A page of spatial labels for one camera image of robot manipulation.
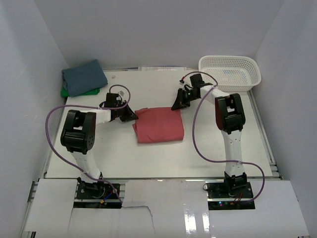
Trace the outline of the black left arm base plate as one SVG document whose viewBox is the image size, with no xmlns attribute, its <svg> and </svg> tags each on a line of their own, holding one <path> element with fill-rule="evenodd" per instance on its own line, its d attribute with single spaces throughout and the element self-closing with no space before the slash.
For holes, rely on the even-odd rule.
<svg viewBox="0 0 317 238">
<path fill-rule="evenodd" d="M 100 191 L 89 191 L 83 185 L 78 184 L 73 207 L 87 209 L 120 209 L 122 205 L 115 194 L 115 190 L 118 195 L 120 195 L 121 185 L 119 183 L 114 183 L 113 186 L 114 189 L 106 183 Z"/>
</svg>

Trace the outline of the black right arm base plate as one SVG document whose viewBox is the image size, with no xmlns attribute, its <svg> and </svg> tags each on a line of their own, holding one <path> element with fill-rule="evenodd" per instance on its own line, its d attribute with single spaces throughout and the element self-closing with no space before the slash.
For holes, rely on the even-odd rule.
<svg viewBox="0 0 317 238">
<path fill-rule="evenodd" d="M 225 210 L 255 210 L 253 191 L 250 182 L 246 187 L 229 193 L 222 182 L 209 182 L 203 185 L 203 190 L 207 193 L 208 208 L 210 211 Z"/>
</svg>

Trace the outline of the red t shirt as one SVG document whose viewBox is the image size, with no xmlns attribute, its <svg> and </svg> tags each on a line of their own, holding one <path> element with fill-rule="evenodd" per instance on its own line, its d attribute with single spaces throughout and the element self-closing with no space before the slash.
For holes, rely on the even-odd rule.
<svg viewBox="0 0 317 238">
<path fill-rule="evenodd" d="M 182 141 L 184 126 L 179 110 L 169 107 L 143 108 L 135 114 L 138 119 L 133 124 L 139 144 Z"/>
</svg>

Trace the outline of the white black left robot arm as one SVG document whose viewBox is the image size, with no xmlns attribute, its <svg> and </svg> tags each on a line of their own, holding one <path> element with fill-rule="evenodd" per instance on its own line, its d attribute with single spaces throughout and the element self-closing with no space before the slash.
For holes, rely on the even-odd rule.
<svg viewBox="0 0 317 238">
<path fill-rule="evenodd" d="M 97 109 L 88 111 L 69 110 L 62 129 L 60 142 L 74 157 L 81 168 L 77 179 L 83 190 L 94 198 L 106 191 L 102 172 L 97 167 L 92 148 L 95 143 L 96 126 L 119 118 L 122 122 L 137 120 L 138 116 L 118 93 L 107 93 L 106 100 Z"/>
</svg>

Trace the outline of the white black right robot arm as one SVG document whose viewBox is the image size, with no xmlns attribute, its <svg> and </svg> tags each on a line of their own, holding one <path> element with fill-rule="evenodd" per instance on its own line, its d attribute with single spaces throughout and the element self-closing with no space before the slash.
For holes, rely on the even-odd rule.
<svg viewBox="0 0 317 238">
<path fill-rule="evenodd" d="M 177 91 L 171 109 L 181 110 L 190 107 L 191 102 L 200 99 L 199 110 L 203 100 L 215 107 L 215 122 L 221 131 L 225 147 L 226 163 L 224 171 L 223 192 L 231 198 L 241 193 L 247 186 L 247 175 L 242 163 L 241 135 L 246 122 L 244 109 L 239 94 L 228 94 L 218 89 L 218 82 L 211 75 L 193 71 L 180 80 L 181 88 Z"/>
</svg>

